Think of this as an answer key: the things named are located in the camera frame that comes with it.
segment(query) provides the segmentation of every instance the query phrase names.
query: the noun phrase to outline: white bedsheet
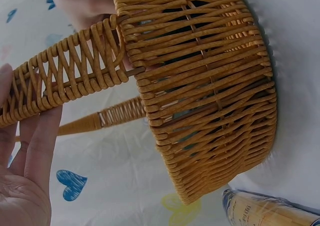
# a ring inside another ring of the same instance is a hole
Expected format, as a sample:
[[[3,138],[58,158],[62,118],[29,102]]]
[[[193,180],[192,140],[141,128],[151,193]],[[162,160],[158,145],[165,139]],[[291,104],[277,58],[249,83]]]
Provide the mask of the white bedsheet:
[[[73,32],[51,0],[0,3],[1,63],[17,67]],[[137,95],[130,80],[67,103],[62,124]],[[52,226],[227,226],[223,189],[182,205],[154,145],[142,119],[59,138],[50,178]]]
[[[273,51],[278,128],[269,158],[230,185],[320,209],[320,0],[246,1]]]

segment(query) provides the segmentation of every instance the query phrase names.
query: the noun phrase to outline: woven basket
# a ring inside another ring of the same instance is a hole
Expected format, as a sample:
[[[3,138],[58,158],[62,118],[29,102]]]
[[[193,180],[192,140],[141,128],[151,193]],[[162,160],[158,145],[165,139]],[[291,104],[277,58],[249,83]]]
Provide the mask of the woven basket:
[[[261,163],[275,136],[276,91],[264,42],[244,2],[114,3],[117,15],[14,71],[0,127],[134,76],[140,98],[71,123],[61,134],[146,115],[185,204]]]

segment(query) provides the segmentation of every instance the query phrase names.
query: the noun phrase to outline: tan wicker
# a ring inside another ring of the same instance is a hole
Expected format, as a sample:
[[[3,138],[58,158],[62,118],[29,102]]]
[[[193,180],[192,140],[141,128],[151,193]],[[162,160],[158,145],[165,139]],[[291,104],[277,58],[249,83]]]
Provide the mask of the tan wicker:
[[[244,2],[114,3],[117,15],[15,70],[0,127],[134,75],[156,147],[184,203],[261,163],[275,136],[276,91],[266,48]],[[125,53],[130,71],[123,64]],[[128,113],[117,123],[143,114]],[[85,127],[104,127],[95,117]]]

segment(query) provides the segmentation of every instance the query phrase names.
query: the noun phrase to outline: packaged item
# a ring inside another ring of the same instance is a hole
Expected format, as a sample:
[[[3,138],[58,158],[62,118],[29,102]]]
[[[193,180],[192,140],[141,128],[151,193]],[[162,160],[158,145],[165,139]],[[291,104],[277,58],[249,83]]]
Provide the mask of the packaged item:
[[[227,189],[223,207],[232,226],[320,226],[320,216],[276,199]]]

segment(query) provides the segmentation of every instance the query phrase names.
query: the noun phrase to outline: basket handle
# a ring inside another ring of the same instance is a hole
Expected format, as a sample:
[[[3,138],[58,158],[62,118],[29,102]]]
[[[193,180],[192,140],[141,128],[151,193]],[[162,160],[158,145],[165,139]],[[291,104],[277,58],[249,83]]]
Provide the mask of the basket handle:
[[[58,136],[92,132],[131,122],[145,116],[146,112],[141,98],[135,97],[61,126]],[[17,136],[15,141],[19,142],[20,137]]]
[[[122,20],[123,17],[111,15],[90,29],[63,39],[15,69],[11,93],[0,105],[0,128],[127,82],[130,76],[145,71],[144,67],[131,71],[125,69],[126,49],[118,26]]]

